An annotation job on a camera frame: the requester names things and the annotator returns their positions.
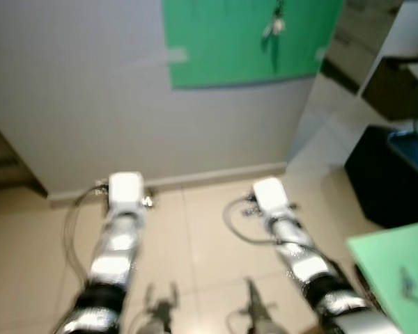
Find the silver arm segment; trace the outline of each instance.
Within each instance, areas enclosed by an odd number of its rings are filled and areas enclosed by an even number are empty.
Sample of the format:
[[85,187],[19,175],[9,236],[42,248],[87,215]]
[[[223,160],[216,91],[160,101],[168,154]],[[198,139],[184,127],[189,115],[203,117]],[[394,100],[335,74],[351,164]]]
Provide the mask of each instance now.
[[86,286],[56,334],[119,333],[123,303],[145,222],[142,176],[117,173],[109,178],[109,212],[96,246]]
[[253,189],[265,229],[276,239],[281,260],[326,333],[401,334],[386,316],[373,310],[353,290],[338,267],[317,250],[297,221],[278,179],[259,181]]

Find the tile floor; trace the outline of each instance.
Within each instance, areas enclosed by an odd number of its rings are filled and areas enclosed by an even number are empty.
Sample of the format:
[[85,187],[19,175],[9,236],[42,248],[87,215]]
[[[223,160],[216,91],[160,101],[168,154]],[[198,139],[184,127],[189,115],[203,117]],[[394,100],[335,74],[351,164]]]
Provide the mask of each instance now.
[[[317,244],[336,259],[352,283],[348,237],[378,230],[357,204],[342,168],[364,128],[386,124],[362,100],[332,81],[318,77],[304,112],[291,160],[281,176],[289,198],[300,204],[299,217]],[[271,248],[236,239],[223,225],[225,204],[247,192],[253,180],[215,184],[158,196],[148,213],[139,274],[127,300],[123,333],[143,310],[144,294],[167,298],[175,284],[179,306],[172,328],[180,334],[245,334],[248,319],[232,313],[246,306],[245,277],[256,283],[263,300],[275,303],[271,315],[290,334],[316,325],[308,306],[286,277]],[[78,284],[65,267],[61,227],[65,209],[51,209],[26,189],[0,191],[0,333],[42,334],[68,307]],[[257,218],[234,221],[250,235],[266,237]],[[89,264],[102,225],[99,204],[84,206],[76,234],[77,251]],[[137,317],[132,333],[146,321]]]

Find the green poster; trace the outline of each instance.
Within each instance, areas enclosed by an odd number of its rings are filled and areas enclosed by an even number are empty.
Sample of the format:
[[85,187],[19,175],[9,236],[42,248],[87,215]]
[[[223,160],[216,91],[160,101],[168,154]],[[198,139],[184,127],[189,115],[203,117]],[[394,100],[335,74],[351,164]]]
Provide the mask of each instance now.
[[186,88],[317,73],[342,0],[286,0],[285,29],[267,37],[276,0],[162,0],[162,5],[172,86]]

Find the light green board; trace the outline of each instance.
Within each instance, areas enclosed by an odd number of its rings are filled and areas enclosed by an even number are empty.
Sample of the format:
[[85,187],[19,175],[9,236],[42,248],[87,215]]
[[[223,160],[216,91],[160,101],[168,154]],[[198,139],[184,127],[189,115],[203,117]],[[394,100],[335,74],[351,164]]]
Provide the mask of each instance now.
[[415,283],[418,297],[418,223],[348,241],[381,306],[404,334],[418,334],[418,302],[401,293],[400,268]]
[[174,88],[247,84],[317,73],[342,0],[287,0],[286,30],[262,38],[276,0],[162,0]]

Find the white wall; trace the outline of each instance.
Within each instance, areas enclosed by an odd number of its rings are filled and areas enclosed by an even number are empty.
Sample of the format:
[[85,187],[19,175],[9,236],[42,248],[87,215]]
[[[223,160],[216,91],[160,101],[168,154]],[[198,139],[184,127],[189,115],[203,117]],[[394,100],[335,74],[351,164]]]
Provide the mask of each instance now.
[[395,22],[377,55],[372,68],[362,84],[359,94],[364,92],[380,60],[384,56],[418,55],[418,0],[404,1]]
[[285,160],[311,78],[172,91],[166,54],[160,0],[0,0],[0,130],[51,195]]

